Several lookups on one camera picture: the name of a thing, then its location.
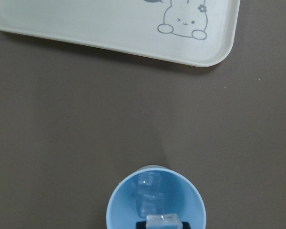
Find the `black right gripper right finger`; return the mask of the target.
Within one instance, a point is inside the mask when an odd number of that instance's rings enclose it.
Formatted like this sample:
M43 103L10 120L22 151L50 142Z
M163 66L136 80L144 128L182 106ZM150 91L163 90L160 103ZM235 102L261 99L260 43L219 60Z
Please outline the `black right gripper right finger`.
M190 229L190 223L189 222L182 222L182 229Z

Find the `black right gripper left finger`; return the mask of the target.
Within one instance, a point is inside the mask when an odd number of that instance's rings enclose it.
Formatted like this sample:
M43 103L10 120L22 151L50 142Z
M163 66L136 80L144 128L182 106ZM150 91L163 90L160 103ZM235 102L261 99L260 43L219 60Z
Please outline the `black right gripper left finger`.
M136 229L146 229L146 221L136 222L135 228Z

